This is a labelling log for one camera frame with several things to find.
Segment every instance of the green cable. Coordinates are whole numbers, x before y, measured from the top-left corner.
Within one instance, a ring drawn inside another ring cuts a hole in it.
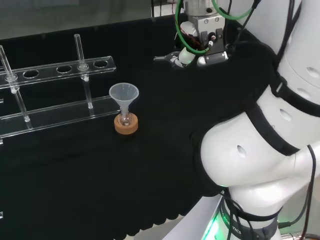
[[[252,10],[252,7],[244,14],[242,14],[241,16],[230,16],[228,14],[225,14],[223,11],[220,10],[218,4],[216,3],[216,0],[212,0],[212,4],[214,6],[214,9],[225,19],[229,19],[229,20],[239,20],[244,18],[245,16],[248,16]]]
[[[206,52],[209,51],[209,47],[207,47],[205,50],[195,50],[192,47],[190,47],[188,45],[188,43],[185,41],[184,37],[181,34],[180,28],[179,28],[179,24],[178,24],[178,15],[179,15],[179,11],[178,9],[181,7],[181,0],[177,0],[176,3],[176,10],[175,10],[175,28],[176,28],[176,33],[178,34],[181,42],[183,43],[183,45],[193,54],[195,55],[199,55],[199,54],[205,54]]]

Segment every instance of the clear acrylic rod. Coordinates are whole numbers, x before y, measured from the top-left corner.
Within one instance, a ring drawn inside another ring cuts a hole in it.
[[[7,56],[5,54],[4,47],[2,45],[0,45],[0,58],[1,58],[2,65],[3,65],[4,70],[5,70],[5,73],[7,75],[7,79],[10,81],[11,79],[14,78],[14,74],[12,73],[11,67],[10,67],[8,59],[7,59]]]
[[[21,97],[20,91],[16,91],[16,93],[13,94],[15,96],[16,102],[19,105],[20,111],[22,113],[22,116],[24,118],[24,121],[28,127],[28,129],[32,129],[32,125],[30,122],[30,117],[28,116],[28,112],[24,103],[24,100]]]
[[[79,70],[85,71],[88,69],[88,65],[85,64],[85,56],[84,56],[84,52],[82,50],[82,44],[81,44],[81,38],[79,34],[75,34],[74,35],[74,40],[75,40],[75,46],[76,46],[76,52],[78,55],[78,59],[79,59]]]
[[[86,98],[86,102],[88,103],[88,108],[93,109],[94,106],[92,104],[92,98],[91,98],[91,92],[90,92],[89,75],[84,74],[81,76],[81,79],[83,80],[85,98]]]

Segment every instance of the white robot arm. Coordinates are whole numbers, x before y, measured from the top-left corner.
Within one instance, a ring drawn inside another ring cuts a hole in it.
[[[206,173],[216,184],[229,187],[232,199],[246,213],[273,215],[310,182],[313,160],[307,145],[320,165],[320,28],[315,27],[320,25],[319,10],[319,0],[302,2],[278,67],[282,81],[269,86],[253,109],[216,125],[202,140]],[[319,175],[320,167],[315,170]],[[251,224],[258,230],[273,221]],[[222,232],[228,235],[226,227]],[[271,240],[279,239],[277,230]]]

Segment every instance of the wall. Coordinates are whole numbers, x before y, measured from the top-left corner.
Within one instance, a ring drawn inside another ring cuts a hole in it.
[[[0,0],[0,39],[150,16],[150,0]]]
[[[297,10],[301,0],[295,0],[294,11]],[[253,0],[233,0],[231,15],[239,16],[245,13],[252,5]],[[228,0],[219,0],[223,9],[228,9]],[[260,41],[269,45],[275,53],[279,51],[284,36],[288,15],[289,0],[261,0],[253,12],[247,29]]]

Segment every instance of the cable connector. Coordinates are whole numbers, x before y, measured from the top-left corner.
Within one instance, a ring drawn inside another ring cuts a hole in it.
[[[259,5],[260,2],[261,2],[261,0],[254,0],[254,1],[253,1],[252,8],[253,8],[253,9],[256,9],[256,8],[258,7],[258,5]]]
[[[291,222],[290,221],[285,221],[285,222],[279,222],[278,223],[278,228],[279,229],[284,229],[284,228],[287,228],[287,227],[291,227]]]
[[[214,42],[213,41],[209,41],[208,48],[211,49],[213,45],[214,45]]]

